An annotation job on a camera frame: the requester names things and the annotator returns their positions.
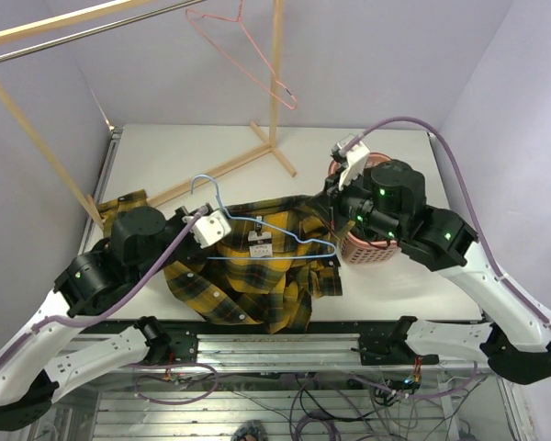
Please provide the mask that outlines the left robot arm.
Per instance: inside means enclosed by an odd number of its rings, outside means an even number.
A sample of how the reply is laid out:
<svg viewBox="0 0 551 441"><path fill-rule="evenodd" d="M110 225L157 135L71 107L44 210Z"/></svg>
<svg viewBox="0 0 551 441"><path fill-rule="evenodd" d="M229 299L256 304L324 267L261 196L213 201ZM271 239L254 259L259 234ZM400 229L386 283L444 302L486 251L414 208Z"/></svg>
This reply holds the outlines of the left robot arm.
<svg viewBox="0 0 551 441"><path fill-rule="evenodd" d="M62 350L125 306L162 269L200 250L199 228L210 212L205 205L166 219L151 207L131 209L117 217L107 238L72 260L0 350L0 432L33 424L53 404L113 370L155 368L176 359L171 336L153 316L71 354Z"/></svg>

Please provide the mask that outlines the aluminium rail base frame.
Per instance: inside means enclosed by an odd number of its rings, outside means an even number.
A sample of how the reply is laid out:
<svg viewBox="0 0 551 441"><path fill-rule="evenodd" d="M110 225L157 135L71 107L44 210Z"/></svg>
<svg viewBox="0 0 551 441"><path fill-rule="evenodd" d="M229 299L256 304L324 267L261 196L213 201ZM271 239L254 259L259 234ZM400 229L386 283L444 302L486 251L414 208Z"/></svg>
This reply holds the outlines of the aluminium rail base frame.
<svg viewBox="0 0 551 441"><path fill-rule="evenodd" d="M532 440L518 389L480 364L436 356L365 361L335 333L191 333L193 361L123 367L84 385L30 440L228 440L250 420L272 440Z"/></svg>

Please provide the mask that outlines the wooden clothes rack frame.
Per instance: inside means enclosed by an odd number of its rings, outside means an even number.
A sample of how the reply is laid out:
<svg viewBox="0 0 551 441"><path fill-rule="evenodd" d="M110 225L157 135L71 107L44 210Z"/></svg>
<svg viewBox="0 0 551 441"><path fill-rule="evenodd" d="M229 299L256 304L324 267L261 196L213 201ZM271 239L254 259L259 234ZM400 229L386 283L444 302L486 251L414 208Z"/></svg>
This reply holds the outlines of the wooden clothes rack frame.
<svg viewBox="0 0 551 441"><path fill-rule="evenodd" d="M84 9L65 13L55 17L44 18L39 21L30 22L13 28L0 30L0 45L12 43L15 41L34 37L46 32L51 32L72 25L84 23L100 17L105 17L114 13L129 10L131 8L142 6L142 1L109 1L96 6L89 6ZM17 105L11 95L6 92L6 89L0 84L0 101L5 106L6 110L11 114L20 128L28 135L31 142L41 152L51 168L60 177L63 183L69 188L76 200L81 204L89 218L96 224L98 228L103 227L102 220L97 212L96 204L91 196L86 196L82 193L79 186L75 184L69 173L65 170L62 163L56 158L51 151L46 141L39 134L38 130L33 127L28 117L23 110ZM290 161L281 153L277 147L277 127L278 127L278 110L270 100L269 110L269 130L263 131L255 122L250 123L250 127L256 136L261 140L261 143L251 150L242 153L229 161L217 165L207 170L207 174L213 178L221 177L234 170L237 170L267 154L273 155L276 160L286 169L291 176L297 175L296 168Z"/></svg>

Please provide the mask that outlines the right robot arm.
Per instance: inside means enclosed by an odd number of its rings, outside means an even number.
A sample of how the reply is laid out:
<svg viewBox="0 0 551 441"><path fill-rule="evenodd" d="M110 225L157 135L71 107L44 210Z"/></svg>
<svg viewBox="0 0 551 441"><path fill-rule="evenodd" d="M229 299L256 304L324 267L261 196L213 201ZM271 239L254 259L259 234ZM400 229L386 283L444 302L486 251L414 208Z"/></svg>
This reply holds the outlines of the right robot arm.
<svg viewBox="0 0 551 441"><path fill-rule="evenodd" d="M428 204L424 175L399 160L347 180L351 170L342 167L324 181L320 198L330 225L396 242L410 260L462 289L489 317L476 324L402 317L386 342L388 356L400 364L439 355L484 363L521 385L551 378L551 310L498 272L461 216Z"/></svg>

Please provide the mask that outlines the metal hanging rod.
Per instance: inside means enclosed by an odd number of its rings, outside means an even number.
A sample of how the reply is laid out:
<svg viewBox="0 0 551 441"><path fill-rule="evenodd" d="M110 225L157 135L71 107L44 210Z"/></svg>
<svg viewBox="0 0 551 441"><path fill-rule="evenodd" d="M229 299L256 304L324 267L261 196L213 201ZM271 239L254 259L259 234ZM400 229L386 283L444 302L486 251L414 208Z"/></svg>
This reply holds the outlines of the metal hanging rod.
<svg viewBox="0 0 551 441"><path fill-rule="evenodd" d="M204 2L204 0L184 1L184 2L181 2L181 3L178 3L178 4L166 6L166 7L163 7L163 8L158 8L158 9L155 9L153 11L146 12L146 13L143 13L143 14L139 14L139 15L136 15L136 16L133 16L133 17L127 17L127 18L123 18L123 19L115 21L115 22L109 22L109 23L107 23L105 25L102 25L102 26L82 30L82 31L76 32L74 34L68 34L68 35L65 35L63 37L59 37L58 39L45 41L45 42L42 42L40 44L33 45L33 46L28 46L26 48L23 48L23 49L20 49L20 50L17 50L17 51L11 51L9 53L5 53L5 54L0 55L0 63L10 62L10 61L13 61L15 59L19 59L19 58L22 58L22 57L25 57L25 56L28 56L28 55L31 55L31 54L35 54L35 53L38 53L38 52L41 52L41 51L46 51L46 50L49 50L49 49L53 49L53 48L62 46L64 44L70 43L70 42L83 40L83 39L86 39L88 37L92 37L92 36L95 36L95 35L98 35L98 34L108 32L108 31L113 30L113 29L123 28L123 27L129 26L129 25L132 25L132 24L135 24L135 23L138 23L138 22L150 19L150 18L165 15L165 14L168 14L168 13L180 10L180 9L185 9L187 7L197 5L197 4L200 4L200 3L203 3L203 2Z"/></svg>

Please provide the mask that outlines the pink plastic laundry basket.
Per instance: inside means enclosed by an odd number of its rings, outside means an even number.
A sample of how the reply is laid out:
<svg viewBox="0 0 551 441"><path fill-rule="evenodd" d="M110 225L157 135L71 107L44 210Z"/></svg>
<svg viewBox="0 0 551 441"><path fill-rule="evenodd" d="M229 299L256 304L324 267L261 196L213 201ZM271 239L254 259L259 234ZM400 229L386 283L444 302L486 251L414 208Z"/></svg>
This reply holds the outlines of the pink plastic laundry basket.
<svg viewBox="0 0 551 441"><path fill-rule="evenodd" d="M383 153L370 153L365 167L374 167L391 158ZM340 166L331 161L328 167L328 175L334 174ZM346 264L361 265L382 263L389 260L398 252L399 247L395 241L376 240L368 242L357 234L355 227L346 233L339 241L341 257Z"/></svg>

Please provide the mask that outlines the pink wire hanger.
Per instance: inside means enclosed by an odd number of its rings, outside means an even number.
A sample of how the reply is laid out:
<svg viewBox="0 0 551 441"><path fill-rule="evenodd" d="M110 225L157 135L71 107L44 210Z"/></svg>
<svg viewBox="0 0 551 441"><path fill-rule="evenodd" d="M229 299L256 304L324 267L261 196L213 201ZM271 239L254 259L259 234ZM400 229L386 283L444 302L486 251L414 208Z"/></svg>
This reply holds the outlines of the pink wire hanger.
<svg viewBox="0 0 551 441"><path fill-rule="evenodd" d="M298 99L281 77L284 3L272 3L272 17L259 21L254 29L247 14L254 1L235 1L229 10L189 7L188 25L234 68L266 92L272 104L289 110L298 108Z"/></svg>

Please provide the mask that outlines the yellow plaid shirt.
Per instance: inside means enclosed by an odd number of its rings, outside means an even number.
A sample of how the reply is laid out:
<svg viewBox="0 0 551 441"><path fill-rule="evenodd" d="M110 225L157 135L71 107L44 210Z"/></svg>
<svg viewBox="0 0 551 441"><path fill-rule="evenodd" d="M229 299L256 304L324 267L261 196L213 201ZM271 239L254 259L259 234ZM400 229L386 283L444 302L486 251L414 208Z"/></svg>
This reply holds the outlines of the yellow plaid shirt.
<svg viewBox="0 0 551 441"><path fill-rule="evenodd" d="M342 295L337 240L306 195L231 205L232 233L212 245L179 301L216 325L307 330L312 302Z"/></svg>

